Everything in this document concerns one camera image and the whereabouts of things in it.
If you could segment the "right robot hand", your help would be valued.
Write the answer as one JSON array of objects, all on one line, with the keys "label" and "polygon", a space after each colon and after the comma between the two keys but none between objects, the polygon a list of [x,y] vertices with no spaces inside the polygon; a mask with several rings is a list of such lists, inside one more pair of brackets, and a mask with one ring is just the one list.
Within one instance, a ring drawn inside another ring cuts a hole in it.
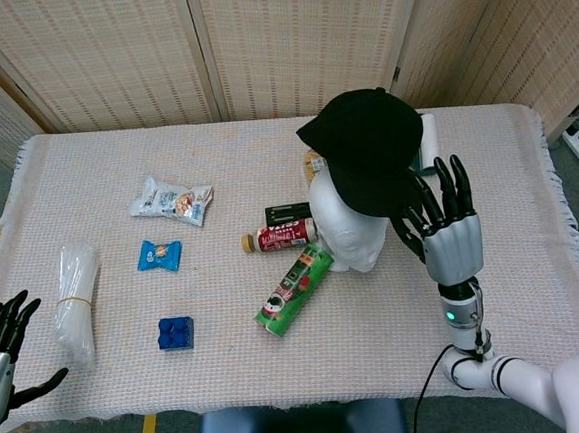
[{"label": "right robot hand", "polygon": [[484,265],[481,222],[473,206],[469,176],[457,155],[449,159],[449,163],[434,159],[441,199],[435,198],[420,175],[409,170],[413,199],[391,218],[398,238],[443,287],[471,280]]}]

